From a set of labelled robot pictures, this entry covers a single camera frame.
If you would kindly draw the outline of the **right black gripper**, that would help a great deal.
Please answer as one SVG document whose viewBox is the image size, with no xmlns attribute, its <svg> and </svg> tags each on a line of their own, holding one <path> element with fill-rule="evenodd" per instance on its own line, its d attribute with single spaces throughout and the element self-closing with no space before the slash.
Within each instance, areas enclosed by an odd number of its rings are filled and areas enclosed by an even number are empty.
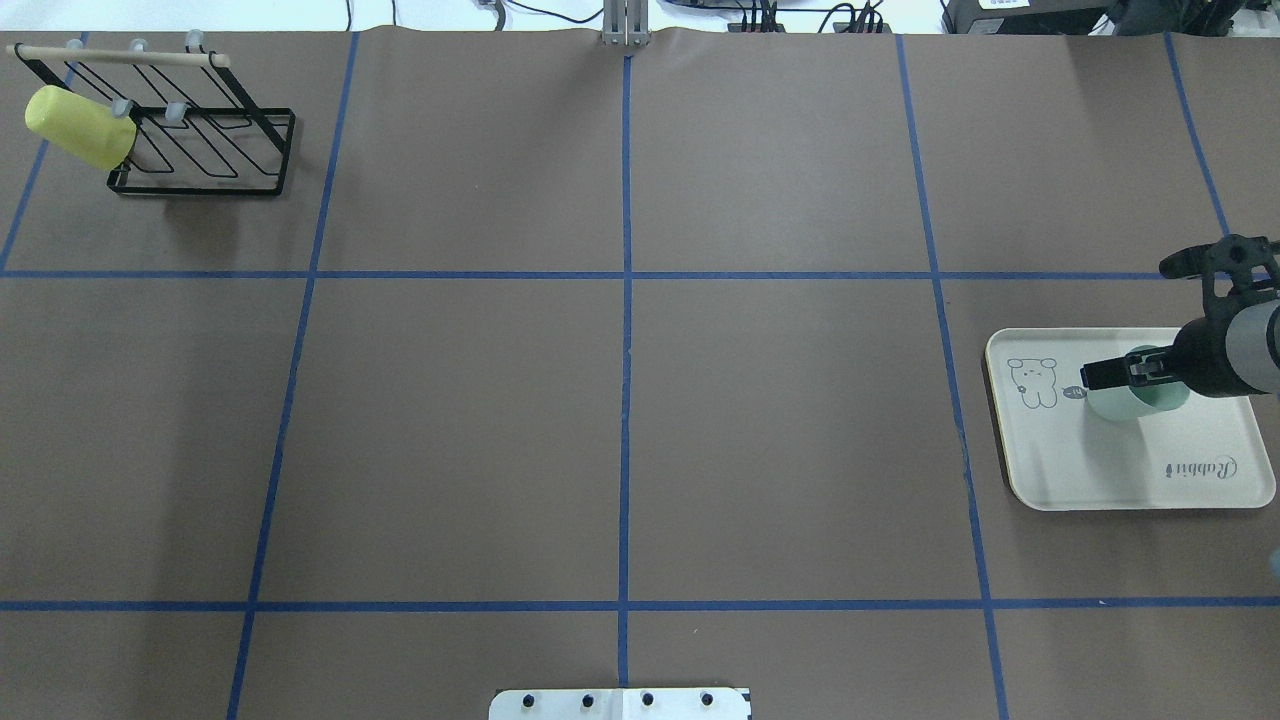
<svg viewBox="0 0 1280 720">
<path fill-rule="evenodd" d="M 1210 398 L 1245 395 L 1244 380 L 1228 360 L 1225 331 L 1207 318 L 1185 324 L 1169 346 L 1087 363 L 1080 369 L 1080 378 L 1089 391 L 1180 382 Z"/>
</svg>

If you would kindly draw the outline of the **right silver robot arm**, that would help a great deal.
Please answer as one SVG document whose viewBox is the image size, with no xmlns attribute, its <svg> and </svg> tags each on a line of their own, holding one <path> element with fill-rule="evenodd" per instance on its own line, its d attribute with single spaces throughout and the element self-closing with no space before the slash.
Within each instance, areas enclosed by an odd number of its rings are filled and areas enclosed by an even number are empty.
<svg viewBox="0 0 1280 720">
<path fill-rule="evenodd" d="M 1207 398 L 1276 395 L 1277 301 L 1207 311 L 1187 323 L 1170 345 L 1087 363 L 1080 379 L 1089 391 L 1180 383 Z"/>
</svg>

